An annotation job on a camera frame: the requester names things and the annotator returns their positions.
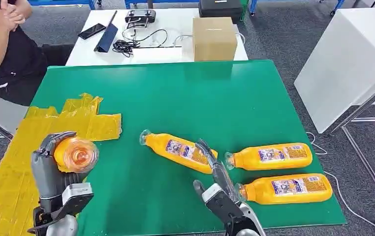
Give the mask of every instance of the bottle label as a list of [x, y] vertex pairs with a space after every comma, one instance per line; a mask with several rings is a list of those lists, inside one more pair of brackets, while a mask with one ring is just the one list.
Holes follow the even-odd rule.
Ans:
[[258, 155], [260, 156], [260, 160], [262, 162], [284, 161], [286, 159], [298, 159], [308, 156], [305, 152], [304, 147], [300, 145], [285, 147], [283, 148], [283, 150], [274, 148], [260, 149], [258, 151]]
[[272, 181], [276, 196], [306, 194], [327, 190], [318, 176]]
[[175, 140], [170, 140], [167, 143], [166, 152], [195, 161], [202, 165], [208, 165], [208, 160], [200, 151], [196, 150], [196, 147], [191, 147]]

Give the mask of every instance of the white cable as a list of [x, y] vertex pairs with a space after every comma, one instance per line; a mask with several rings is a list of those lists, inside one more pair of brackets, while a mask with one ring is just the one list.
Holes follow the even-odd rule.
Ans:
[[327, 155], [328, 152], [327, 152], [325, 149], [323, 149], [323, 148], [321, 148], [320, 146], [318, 146], [318, 145], [315, 144], [315, 135], [314, 135], [313, 133], [311, 133], [311, 132], [306, 132], [306, 133], [312, 135], [312, 137], [313, 137], [313, 140], [311, 141], [311, 144], [312, 144], [313, 146], [319, 148], [321, 151], [323, 151], [323, 153], [316, 153], [316, 152], [315, 152], [315, 154], [316, 154], [316, 155], [319, 155], [319, 156]]
[[[327, 152], [325, 149], [323, 149], [323, 148], [321, 148], [320, 146], [314, 144], [314, 142], [315, 142], [315, 135], [314, 135], [313, 133], [311, 133], [311, 132], [306, 132], [306, 133], [307, 133], [307, 134], [310, 134], [310, 135], [313, 136], [313, 140], [312, 140], [311, 144], [314, 145], [315, 147], [321, 149], [322, 151], [324, 151], [324, 153], [316, 153], [317, 155], [326, 155], [326, 154], [328, 154], [328, 152]], [[324, 173], [326, 173], [327, 175], [329, 175], [329, 176], [331, 176], [331, 177], [333, 177], [333, 178], [335, 179], [335, 182], [337, 183], [338, 194], [339, 194], [339, 196], [340, 196], [342, 202], [344, 203], [345, 207], [347, 207], [347, 209], [348, 209], [351, 213], [353, 213], [355, 216], [357, 216], [358, 218], [360, 218], [360, 219], [366, 221], [367, 223], [369, 223], [369, 224], [371, 224], [371, 225], [373, 225], [373, 226], [375, 227], [375, 223], [373, 223], [373, 222], [369, 221], [368, 219], [364, 218], [363, 216], [357, 214], [356, 212], [354, 212], [354, 211], [348, 206], [347, 202], [344, 200], [343, 195], [341, 194], [341, 189], [340, 189], [340, 184], [338, 183], [338, 178], [335, 177], [335, 175], [333, 175], [333, 174], [331, 174], [331, 173], [329, 173], [329, 172], [324, 171]]]
[[129, 21], [129, 22], [126, 24], [126, 27], [124, 27], [125, 30], [122, 32], [122, 36], [123, 36], [124, 39], [126, 39], [126, 40], [132, 40], [132, 39], [127, 38], [127, 37], [125, 36], [125, 32], [126, 32], [127, 30], [130, 30], [130, 29], [138, 30], [139, 28], [128, 28], [128, 26], [129, 26], [129, 24], [133, 24], [133, 23], [136, 23], [136, 22], [139, 22], [139, 21], [141, 21], [141, 17], [139, 17], [138, 20], [136, 20], [136, 21]]
[[239, 36], [241, 36], [241, 39], [243, 40], [243, 45], [246, 43], [246, 38], [244, 37], [244, 35], [240, 32], [237, 32], [235, 34], [238, 34]]
[[175, 38], [175, 41], [173, 42], [173, 47], [176, 46], [176, 42], [177, 42], [177, 40], [179, 40], [179, 38], [181, 38], [181, 40], [183, 40], [183, 37], [192, 37], [192, 35], [191, 35], [191, 34], [181, 34], [181, 35], [177, 36], [177, 37]]
[[340, 185], [339, 185], [339, 183], [338, 183], [338, 179], [337, 179], [337, 177], [335, 177], [335, 175], [333, 175], [333, 174], [331, 174], [331, 173], [328, 173], [328, 172], [326, 172], [326, 171], [324, 171], [324, 173], [326, 173], [327, 175], [329, 175], [329, 176], [331, 176], [331, 177], [333, 177], [333, 178], [335, 179], [335, 181], [336, 181], [336, 183], [337, 183], [338, 194], [340, 195], [340, 198], [341, 198], [341, 200], [343, 201], [344, 205], [347, 207], [347, 209], [348, 209], [351, 213], [353, 213], [355, 216], [357, 216], [358, 218], [360, 218], [360, 219], [366, 221], [367, 223], [369, 223], [369, 224], [371, 224], [371, 225], [373, 225], [373, 226], [375, 227], [375, 223], [373, 223], [373, 222], [369, 221], [368, 219], [364, 218], [363, 216], [357, 214], [356, 212], [354, 212], [354, 211], [348, 206], [347, 202], [344, 200], [343, 195], [341, 194]]
[[[243, 44], [246, 43], [246, 38], [244, 37], [244, 35], [242, 33], [237, 32], [235, 34], [237, 34], [237, 35], [239, 35], [241, 37], [241, 39], [243, 41]], [[181, 38], [181, 40], [183, 40], [183, 37], [192, 37], [192, 35], [191, 34], [181, 34], [181, 35], [177, 36], [175, 38], [175, 41], [173, 42], [173, 47], [176, 46], [177, 40], [179, 40], [179, 38]]]

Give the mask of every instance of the gray carpet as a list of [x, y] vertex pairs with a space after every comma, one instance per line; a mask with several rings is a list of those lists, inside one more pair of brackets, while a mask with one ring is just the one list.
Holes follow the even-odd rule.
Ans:
[[[351, 7], [354, 0], [347, 0], [344, 8]], [[329, 12], [336, 4], [334, 0], [318, 3], [305, 1], [260, 1], [254, 17], [246, 17], [239, 30], [246, 37], [245, 44], [250, 59], [272, 59], [279, 70], [284, 85], [307, 131], [316, 133], [315, 127], [293, 86], [300, 69], [327, 27]], [[156, 8], [196, 7], [189, 4], [155, 4]], [[122, 1], [104, 0], [103, 9], [123, 9]], [[33, 17], [23, 26], [37, 44], [69, 44], [77, 39], [89, 14], [87, 6], [35, 7]], [[375, 116], [375, 106], [364, 116]], [[371, 160], [375, 169], [375, 124], [351, 124], [348, 126], [362, 151]], [[320, 156], [324, 169], [340, 180], [342, 193], [348, 204], [357, 213], [375, 221], [375, 185], [364, 166], [354, 153], [342, 131], [336, 136], [317, 135], [316, 143], [329, 154]], [[0, 140], [0, 159], [7, 147], [7, 141]], [[335, 181], [330, 181], [336, 191]], [[348, 224], [343, 226], [303, 227], [270, 229], [269, 236], [370, 236], [375, 228], [352, 215], [342, 204]]]

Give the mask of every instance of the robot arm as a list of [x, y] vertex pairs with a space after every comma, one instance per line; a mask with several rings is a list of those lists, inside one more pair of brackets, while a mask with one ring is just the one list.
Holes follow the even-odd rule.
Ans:
[[91, 185], [82, 183], [89, 172], [61, 172], [53, 157], [56, 146], [74, 136], [76, 132], [71, 131], [50, 134], [43, 140], [40, 148], [32, 153], [31, 168], [39, 191], [40, 206], [34, 209], [34, 228], [29, 229], [29, 233], [49, 236], [53, 229], [61, 232], [63, 226], [73, 226], [77, 231], [74, 216], [80, 213], [94, 196]]
[[195, 145], [207, 157], [215, 182], [206, 190], [199, 180], [193, 182], [205, 206], [223, 222], [229, 236], [266, 236], [254, 211], [238, 198], [224, 165], [217, 161], [203, 140]]

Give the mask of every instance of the green table surface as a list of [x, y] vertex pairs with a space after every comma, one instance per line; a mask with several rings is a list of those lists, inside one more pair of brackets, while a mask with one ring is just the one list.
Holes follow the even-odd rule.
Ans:
[[[204, 139], [222, 158], [250, 146], [311, 146], [271, 60], [50, 68], [32, 105], [55, 106], [87, 92], [101, 96], [100, 114], [122, 113], [118, 140], [97, 142], [100, 160], [88, 177], [94, 198], [78, 217], [80, 236], [223, 231], [192, 183], [211, 175], [158, 156], [139, 144], [144, 129], [190, 141]], [[323, 173], [315, 152], [300, 169], [229, 171], [233, 182]], [[345, 224], [335, 195], [321, 203], [249, 202], [264, 228]]]

